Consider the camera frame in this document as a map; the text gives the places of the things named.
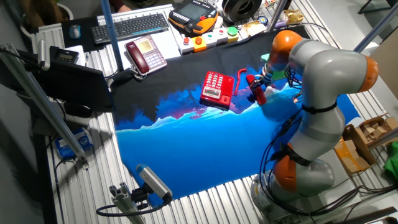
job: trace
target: blue cloth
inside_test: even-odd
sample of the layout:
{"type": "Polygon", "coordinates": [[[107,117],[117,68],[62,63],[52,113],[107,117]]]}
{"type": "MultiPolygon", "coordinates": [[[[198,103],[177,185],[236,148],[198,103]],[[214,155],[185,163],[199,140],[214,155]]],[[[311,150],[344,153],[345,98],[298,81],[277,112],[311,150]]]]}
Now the blue cloth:
{"type": "MultiPolygon", "coordinates": [[[[198,86],[190,94],[199,99],[200,90],[198,86]]],[[[135,168],[147,164],[173,191],[174,199],[258,174],[264,149],[281,124],[301,107],[291,100],[297,91],[287,88],[262,107],[252,103],[240,114],[236,108],[230,111],[204,108],[178,119],[167,116],[150,126],[127,129],[135,127],[135,123],[147,122],[145,116],[138,116],[135,122],[126,121],[116,127],[120,130],[116,134],[121,159],[140,185],[143,181],[135,168]]],[[[175,95],[188,93],[170,95],[160,102],[159,110],[175,106],[175,95]]],[[[339,96],[337,102],[346,123],[359,116],[346,95],[339,96]]],[[[294,131],[292,128],[282,141],[288,141],[294,131]]],[[[162,203],[156,195],[149,200],[153,205],[162,203]]]]}

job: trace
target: emergency stop button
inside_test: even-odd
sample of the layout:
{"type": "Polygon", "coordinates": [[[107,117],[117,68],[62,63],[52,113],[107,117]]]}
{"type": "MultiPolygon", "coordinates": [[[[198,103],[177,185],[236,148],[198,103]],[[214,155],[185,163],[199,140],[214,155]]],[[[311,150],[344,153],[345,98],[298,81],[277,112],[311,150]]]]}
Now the emergency stop button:
{"type": "Polygon", "coordinates": [[[186,37],[186,38],[184,38],[184,45],[188,45],[188,44],[189,44],[189,38],[186,37]]]}
{"type": "Polygon", "coordinates": [[[197,45],[201,45],[201,37],[197,37],[197,39],[195,40],[195,43],[197,45]]]}

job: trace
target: mouse pad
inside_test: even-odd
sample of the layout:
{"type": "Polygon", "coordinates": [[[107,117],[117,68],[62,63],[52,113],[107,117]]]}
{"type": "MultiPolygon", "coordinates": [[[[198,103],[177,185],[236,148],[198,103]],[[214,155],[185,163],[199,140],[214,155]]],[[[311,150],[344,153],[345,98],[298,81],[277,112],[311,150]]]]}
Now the mouse pad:
{"type": "MultiPolygon", "coordinates": [[[[303,27],[292,29],[307,37],[303,27]]],[[[173,198],[257,174],[264,149],[282,123],[301,107],[286,79],[267,89],[268,102],[259,106],[251,96],[245,73],[230,110],[199,103],[207,71],[235,78],[241,68],[259,74],[261,55],[271,51],[277,32],[167,60],[167,68],[113,89],[114,123],[121,159],[139,184],[139,164],[147,164],[172,190],[173,198]]],[[[346,95],[338,97],[346,123],[359,117],[346,95]]],[[[288,141],[292,128],[281,141],[288,141]]],[[[152,205],[162,203],[152,194],[152,205]]]]}
{"type": "Polygon", "coordinates": [[[65,48],[73,47],[76,45],[82,45],[84,52],[91,52],[94,50],[104,49],[104,45],[96,45],[94,43],[93,34],[91,34],[91,28],[98,26],[97,17],[88,17],[83,19],[74,19],[72,21],[67,21],[61,23],[62,25],[62,35],[63,41],[65,43],[65,48]],[[72,25],[80,26],[80,38],[72,39],[69,37],[69,28],[72,25]]]}

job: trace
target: red button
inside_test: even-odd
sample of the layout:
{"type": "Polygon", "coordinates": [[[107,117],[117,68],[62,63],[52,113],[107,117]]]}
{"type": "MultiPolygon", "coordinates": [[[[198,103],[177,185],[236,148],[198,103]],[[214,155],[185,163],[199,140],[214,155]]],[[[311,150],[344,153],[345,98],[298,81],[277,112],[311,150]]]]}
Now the red button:
{"type": "Polygon", "coordinates": [[[184,44],[185,44],[185,45],[188,45],[188,44],[189,44],[189,38],[188,38],[188,37],[184,38],[184,44]]]}
{"type": "Polygon", "coordinates": [[[229,103],[230,99],[231,99],[231,98],[230,98],[229,96],[222,96],[222,97],[221,97],[221,102],[229,103]]]}
{"type": "Polygon", "coordinates": [[[195,43],[196,43],[197,45],[200,45],[200,44],[201,44],[201,38],[200,38],[200,37],[197,37],[197,39],[195,40],[195,43]]]}

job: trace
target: tape roll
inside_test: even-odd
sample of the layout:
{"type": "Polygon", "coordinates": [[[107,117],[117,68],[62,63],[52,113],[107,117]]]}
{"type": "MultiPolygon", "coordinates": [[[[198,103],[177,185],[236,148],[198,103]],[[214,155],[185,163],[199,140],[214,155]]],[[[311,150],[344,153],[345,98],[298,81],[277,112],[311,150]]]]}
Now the tape roll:
{"type": "Polygon", "coordinates": [[[223,0],[224,15],[231,22],[249,19],[260,8],[261,0],[223,0]]]}

